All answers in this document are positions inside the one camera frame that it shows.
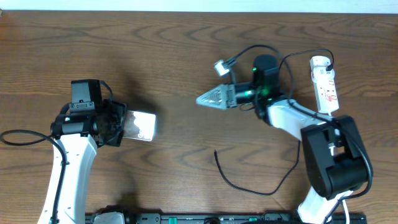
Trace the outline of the gold Samsung Galaxy smartphone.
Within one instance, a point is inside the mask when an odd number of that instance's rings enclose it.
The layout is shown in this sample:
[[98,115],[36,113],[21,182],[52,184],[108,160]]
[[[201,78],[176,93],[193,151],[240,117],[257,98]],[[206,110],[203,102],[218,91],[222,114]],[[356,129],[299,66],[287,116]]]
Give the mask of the gold Samsung Galaxy smartphone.
[[151,142],[155,133],[156,115],[141,111],[128,111],[123,138]]

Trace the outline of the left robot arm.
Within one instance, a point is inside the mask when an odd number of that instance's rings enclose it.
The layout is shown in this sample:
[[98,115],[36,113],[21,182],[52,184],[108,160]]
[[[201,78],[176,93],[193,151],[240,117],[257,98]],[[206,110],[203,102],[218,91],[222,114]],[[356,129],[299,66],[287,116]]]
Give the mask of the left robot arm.
[[39,223],[84,223],[93,161],[102,146],[120,146],[127,106],[104,100],[67,103],[52,123],[53,167]]

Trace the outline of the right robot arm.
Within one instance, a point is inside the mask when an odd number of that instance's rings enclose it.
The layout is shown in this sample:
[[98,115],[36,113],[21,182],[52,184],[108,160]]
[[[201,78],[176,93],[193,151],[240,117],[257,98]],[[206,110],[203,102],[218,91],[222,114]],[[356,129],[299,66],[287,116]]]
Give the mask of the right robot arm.
[[200,95],[196,103],[219,110],[251,104],[260,120],[298,139],[311,187],[294,220],[335,221],[332,214],[339,205],[370,191],[374,173],[354,119],[331,115],[338,109],[333,58],[314,56],[310,60],[317,111],[298,104],[280,89],[282,61],[277,57],[257,56],[253,61],[253,79],[246,83],[236,82],[232,71],[235,62],[233,57],[215,63],[218,75],[229,75],[231,82]]

